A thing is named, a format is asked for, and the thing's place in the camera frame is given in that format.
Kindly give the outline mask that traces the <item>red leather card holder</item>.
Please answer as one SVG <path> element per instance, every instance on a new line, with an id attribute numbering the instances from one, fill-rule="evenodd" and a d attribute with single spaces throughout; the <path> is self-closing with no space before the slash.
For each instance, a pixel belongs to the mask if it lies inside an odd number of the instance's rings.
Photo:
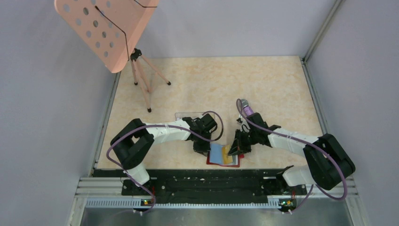
<path id="1" fill-rule="evenodd" d="M 238 156 L 238 163 L 237 165 L 222 165 L 222 150 L 223 145 L 211 143 L 211 150 L 207 154 L 207 165 L 218 165 L 221 167 L 233 167 L 239 168 L 240 167 L 240 160 L 243 159 L 245 156 L 243 154 L 237 155 Z"/>

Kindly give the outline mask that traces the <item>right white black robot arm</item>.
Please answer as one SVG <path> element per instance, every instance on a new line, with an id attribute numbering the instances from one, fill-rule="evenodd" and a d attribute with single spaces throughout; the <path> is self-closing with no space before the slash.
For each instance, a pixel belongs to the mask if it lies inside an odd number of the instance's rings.
<path id="1" fill-rule="evenodd" d="M 260 113 L 252 113 L 247 119 L 242 124 L 245 128 L 235 131 L 229 155 L 249 153 L 253 145 L 260 144 L 285 149 L 307 161 L 306 165 L 288 166 L 278 173 L 276 188 L 282 194 L 304 184 L 316 184 L 331 190 L 356 170 L 353 161 L 331 134 L 307 136 L 278 125 L 268 126 Z"/>

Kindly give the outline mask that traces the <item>clear plastic card tray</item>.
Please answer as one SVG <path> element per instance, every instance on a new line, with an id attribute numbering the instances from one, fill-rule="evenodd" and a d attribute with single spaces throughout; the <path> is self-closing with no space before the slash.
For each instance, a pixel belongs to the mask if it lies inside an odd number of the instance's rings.
<path id="1" fill-rule="evenodd" d="M 207 113 L 204 113 L 204 112 L 176 112 L 176 113 L 174 114 L 174 116 L 175 116 L 175 120 L 179 120 L 179 119 L 181 119 L 181 118 L 183 118 L 183 117 L 191 117 L 191 118 L 193 118 L 193 119 L 196 119 L 196 118 L 202 118 L 202 116 L 204 116 L 205 114 L 207 114 Z M 214 113 L 208 113 L 208 114 L 210 114 L 210 116 L 211 116 L 213 119 L 215 119 L 215 114 L 214 114 Z M 217 123 L 216 123 L 216 125 L 215 125 L 214 127 L 212 127 L 212 129 L 209 130 L 209 132 L 210 132 L 210 133 L 213 133 L 213 132 L 215 132 L 217 129 L 218 129 L 218 125 L 217 125 Z"/>

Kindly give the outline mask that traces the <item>yellow credit card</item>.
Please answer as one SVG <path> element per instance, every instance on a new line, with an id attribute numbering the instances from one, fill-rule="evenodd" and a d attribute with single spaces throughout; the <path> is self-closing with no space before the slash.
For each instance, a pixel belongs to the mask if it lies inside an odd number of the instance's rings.
<path id="1" fill-rule="evenodd" d="M 228 155 L 231 149 L 231 145 L 224 145 L 221 150 L 222 154 L 222 165 L 237 165 L 238 156 L 237 155 Z"/>

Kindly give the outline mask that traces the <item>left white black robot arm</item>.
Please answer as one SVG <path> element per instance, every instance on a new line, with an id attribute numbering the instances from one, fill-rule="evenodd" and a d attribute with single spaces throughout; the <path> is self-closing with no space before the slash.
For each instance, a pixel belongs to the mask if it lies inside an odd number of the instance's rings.
<path id="1" fill-rule="evenodd" d="M 150 191 L 150 176 L 143 164 L 144 158 L 153 145 L 169 141 L 192 141 L 196 153 L 208 153 L 211 148 L 212 133 L 218 124 L 211 111 L 201 117 L 183 117 L 174 122 L 151 124 L 133 119 L 110 142 L 110 152 L 114 152 L 117 162 L 131 177 L 133 189 L 139 194 Z"/>

